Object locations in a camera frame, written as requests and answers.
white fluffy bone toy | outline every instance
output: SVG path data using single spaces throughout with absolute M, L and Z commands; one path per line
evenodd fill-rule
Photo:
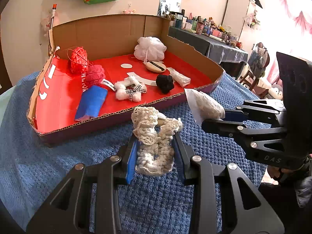
M 134 85 L 131 89 L 127 89 L 128 86 Z M 135 76 L 129 76 L 123 81 L 118 81 L 115 83 L 116 99 L 125 100 L 129 99 L 130 101 L 140 102 L 141 93 L 146 93 L 147 88 L 145 84 L 139 83 Z

pink crocheted ball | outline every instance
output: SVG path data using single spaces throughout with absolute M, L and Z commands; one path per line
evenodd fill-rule
M 93 85 L 100 86 L 105 78 L 104 68 L 101 65 L 90 66 L 85 77 L 85 84 L 90 88 Z

black white checkered ribbon bow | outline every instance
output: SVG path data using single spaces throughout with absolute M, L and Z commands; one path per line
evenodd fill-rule
M 132 97 L 136 91 L 141 92 L 141 93 L 146 93 L 146 90 L 142 89 L 141 84 L 139 84 L 137 87 L 135 87 L 133 89 L 126 90 L 126 93 L 130 94 L 130 96 L 129 96 L 130 101 L 132 101 Z

gray tablecloth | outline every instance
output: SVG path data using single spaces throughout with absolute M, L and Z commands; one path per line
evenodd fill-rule
M 203 34 L 191 33 L 179 28 L 170 27 L 170 37 L 193 46 L 201 54 L 220 64 L 221 62 L 247 63 L 248 53 L 244 50 L 225 45 Z

black bag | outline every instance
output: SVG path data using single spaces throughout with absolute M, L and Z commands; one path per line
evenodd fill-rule
M 252 71 L 253 75 L 256 78 L 260 78 L 262 76 L 264 76 L 266 69 L 264 68 L 265 63 L 266 63 L 266 59 L 264 59 L 265 55 L 267 57 L 267 50 L 266 48 L 261 48 L 262 50 L 264 50 L 264 53 L 262 55 L 259 55 L 260 53 L 260 48 L 257 44 L 256 46 L 256 50 L 252 51 L 252 54 L 250 55 L 250 58 L 248 60 L 248 64 L 250 67 L 250 70 Z

